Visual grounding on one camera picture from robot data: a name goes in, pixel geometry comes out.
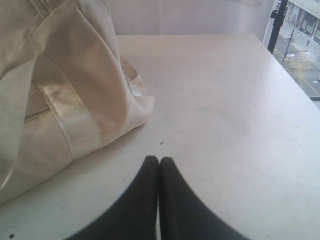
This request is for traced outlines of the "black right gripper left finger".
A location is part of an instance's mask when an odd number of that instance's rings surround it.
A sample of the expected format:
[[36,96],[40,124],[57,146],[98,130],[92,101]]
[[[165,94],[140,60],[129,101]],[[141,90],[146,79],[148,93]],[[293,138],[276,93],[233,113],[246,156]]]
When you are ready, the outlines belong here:
[[70,240],[155,240],[159,160],[146,156],[123,194]]

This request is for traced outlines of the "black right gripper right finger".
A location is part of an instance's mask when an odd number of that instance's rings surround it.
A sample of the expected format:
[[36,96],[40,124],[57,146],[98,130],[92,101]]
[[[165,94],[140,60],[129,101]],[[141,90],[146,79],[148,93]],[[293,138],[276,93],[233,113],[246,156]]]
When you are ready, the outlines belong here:
[[174,160],[160,161],[159,221],[163,240],[246,240],[193,192]]

